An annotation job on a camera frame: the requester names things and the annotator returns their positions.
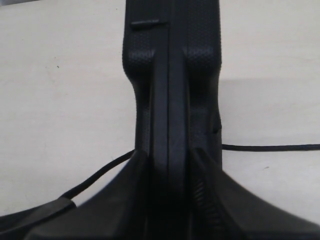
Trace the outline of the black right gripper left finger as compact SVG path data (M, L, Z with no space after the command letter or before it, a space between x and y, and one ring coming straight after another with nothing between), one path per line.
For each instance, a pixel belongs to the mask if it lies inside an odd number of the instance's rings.
M28 240L142 240L145 235L148 158L135 151L94 197L34 228Z

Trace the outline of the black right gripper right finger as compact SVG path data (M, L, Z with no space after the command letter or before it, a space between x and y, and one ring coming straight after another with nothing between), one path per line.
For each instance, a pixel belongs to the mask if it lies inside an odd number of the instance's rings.
M252 194L201 148L192 150L192 200L200 240L318 240L319 225Z

